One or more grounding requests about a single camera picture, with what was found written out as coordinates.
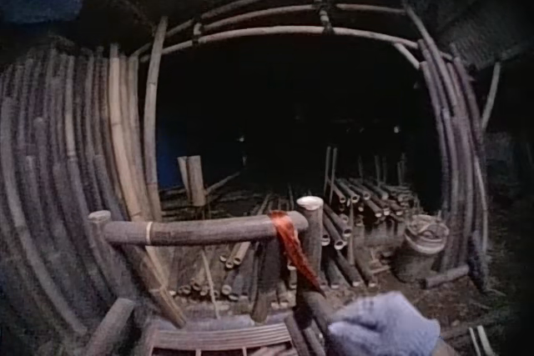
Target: knit glove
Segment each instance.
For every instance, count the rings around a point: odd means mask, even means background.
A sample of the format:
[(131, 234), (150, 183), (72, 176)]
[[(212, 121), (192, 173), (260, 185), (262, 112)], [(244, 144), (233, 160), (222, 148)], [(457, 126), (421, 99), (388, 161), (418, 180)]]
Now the knit glove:
[(440, 335), (402, 293), (362, 298), (334, 314), (333, 345), (346, 356), (431, 356)]

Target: dirt ground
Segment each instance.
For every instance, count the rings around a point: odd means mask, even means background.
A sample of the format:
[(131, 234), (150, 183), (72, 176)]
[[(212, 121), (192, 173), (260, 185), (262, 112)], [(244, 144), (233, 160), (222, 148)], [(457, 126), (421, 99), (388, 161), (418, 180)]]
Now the dirt ground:
[(531, 269), (531, 238), (534, 238), (532, 216), (532, 195), (492, 205), (488, 249), (491, 290), (488, 294), (480, 293), (468, 277), (438, 288), (421, 289), (418, 283), (401, 283), (387, 271), (379, 275), (378, 288), (341, 287), (335, 291), (328, 290), (328, 299), (338, 308), (360, 296), (401, 291), (423, 315), (440, 322), (442, 333), (463, 332), (463, 335), (455, 336), (449, 342), (455, 345), (460, 354), (465, 355), (476, 354), (466, 335), (467, 327), (473, 326), (481, 318), (505, 316), (490, 318), (496, 322), (485, 325), (485, 328), (494, 350), (499, 354), (509, 354), (507, 350), (511, 341), (515, 341), (511, 328), (515, 328), (515, 317), (518, 317), (516, 311), (530, 310), (531, 307), (524, 299), (532, 288), (531, 275), (528, 273)]

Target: wooden post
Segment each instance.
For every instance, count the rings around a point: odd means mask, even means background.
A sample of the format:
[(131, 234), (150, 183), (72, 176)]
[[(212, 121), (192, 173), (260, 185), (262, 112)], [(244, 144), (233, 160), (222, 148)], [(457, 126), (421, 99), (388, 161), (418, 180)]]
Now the wooden post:
[(189, 191), (191, 193), (191, 203), (193, 206), (201, 208), (206, 205), (206, 192), (204, 190), (202, 161), (200, 156), (189, 156), (187, 158), (187, 175), (189, 180)]
[(135, 302), (119, 298), (97, 327), (84, 351), (85, 356), (111, 356), (115, 347), (127, 334), (128, 320)]

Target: bucket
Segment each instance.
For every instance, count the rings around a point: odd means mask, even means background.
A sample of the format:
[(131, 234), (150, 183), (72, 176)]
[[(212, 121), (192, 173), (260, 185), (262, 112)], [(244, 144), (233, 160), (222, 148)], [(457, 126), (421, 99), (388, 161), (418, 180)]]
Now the bucket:
[(406, 225), (404, 241), (393, 259), (392, 270), (402, 282), (427, 277), (436, 256), (443, 250), (449, 228), (439, 218), (417, 214)]

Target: bamboo stack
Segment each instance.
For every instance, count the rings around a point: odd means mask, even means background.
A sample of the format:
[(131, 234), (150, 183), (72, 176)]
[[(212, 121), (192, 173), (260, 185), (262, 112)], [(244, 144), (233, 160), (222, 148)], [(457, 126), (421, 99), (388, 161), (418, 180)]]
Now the bamboo stack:
[[(137, 59), (112, 46), (80, 54), (36, 48), (0, 77), (0, 290), (38, 348), (49, 340), (83, 347), (113, 301), (117, 277), (130, 276), (88, 215), (150, 221), (139, 133)], [(169, 262), (155, 249), (123, 248), (162, 314), (184, 316), (166, 281)], [(129, 296), (138, 296), (134, 288)]]

